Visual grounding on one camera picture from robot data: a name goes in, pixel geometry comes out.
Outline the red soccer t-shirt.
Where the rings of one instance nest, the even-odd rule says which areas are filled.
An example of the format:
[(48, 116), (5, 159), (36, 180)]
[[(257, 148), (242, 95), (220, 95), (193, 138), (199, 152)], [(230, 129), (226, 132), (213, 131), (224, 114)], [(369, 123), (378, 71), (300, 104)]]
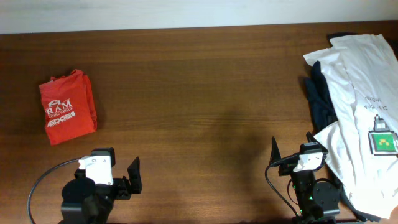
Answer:
[(88, 75), (81, 70), (39, 85), (45, 131), (51, 145), (93, 133), (97, 114)]

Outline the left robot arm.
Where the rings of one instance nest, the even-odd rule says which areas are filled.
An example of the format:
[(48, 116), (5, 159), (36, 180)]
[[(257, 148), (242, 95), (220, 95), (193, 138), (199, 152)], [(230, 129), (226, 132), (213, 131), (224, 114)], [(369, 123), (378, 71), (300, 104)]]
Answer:
[(62, 223), (106, 223), (115, 201), (130, 200), (142, 192), (138, 157), (127, 168), (128, 176), (121, 178), (113, 177), (116, 156), (112, 147), (94, 149), (78, 163), (75, 178), (62, 189)]

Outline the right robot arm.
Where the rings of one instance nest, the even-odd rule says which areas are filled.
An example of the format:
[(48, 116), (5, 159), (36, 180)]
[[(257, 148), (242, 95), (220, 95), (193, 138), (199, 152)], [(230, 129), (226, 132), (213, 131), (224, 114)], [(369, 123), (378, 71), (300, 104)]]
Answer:
[[(272, 138), (271, 156), (264, 176), (271, 189), (293, 211), (294, 223), (336, 223), (340, 190), (327, 178), (315, 178), (315, 172), (325, 165), (328, 150), (311, 133), (306, 134), (307, 143), (292, 155), (282, 157), (275, 138)], [(269, 179), (269, 169), (278, 168), (279, 176), (290, 176), (288, 185), (294, 188), (299, 210), (282, 196)]]

